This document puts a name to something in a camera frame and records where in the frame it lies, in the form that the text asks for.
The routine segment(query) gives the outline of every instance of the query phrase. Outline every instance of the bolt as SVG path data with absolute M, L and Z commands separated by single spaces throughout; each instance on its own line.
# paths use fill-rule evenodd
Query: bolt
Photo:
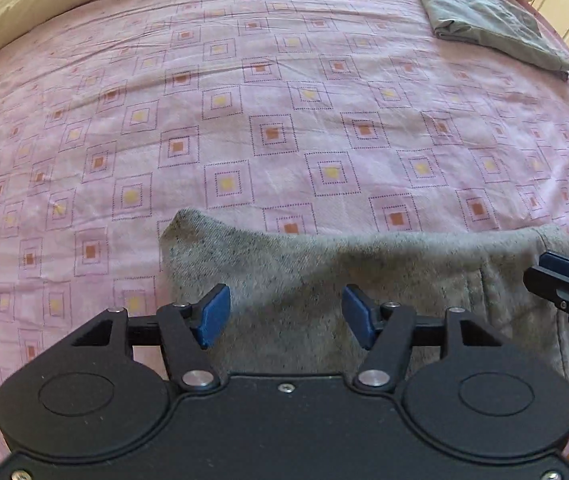
M 557 471 L 547 471 L 540 477 L 540 480 L 562 480 L 562 475 Z
M 382 370 L 365 370 L 358 374 L 358 380 L 365 386 L 372 386 L 378 388 L 385 386 L 386 383 L 391 381 L 389 374 Z
M 282 383 L 278 384 L 278 391 L 284 394 L 291 394 L 295 390 L 295 386 L 290 383 Z
M 31 480 L 31 475 L 26 471 L 18 470 L 11 473 L 11 480 Z
M 213 383 L 213 374 L 206 370 L 190 370 L 182 376 L 182 382 L 194 388 L 203 388 Z

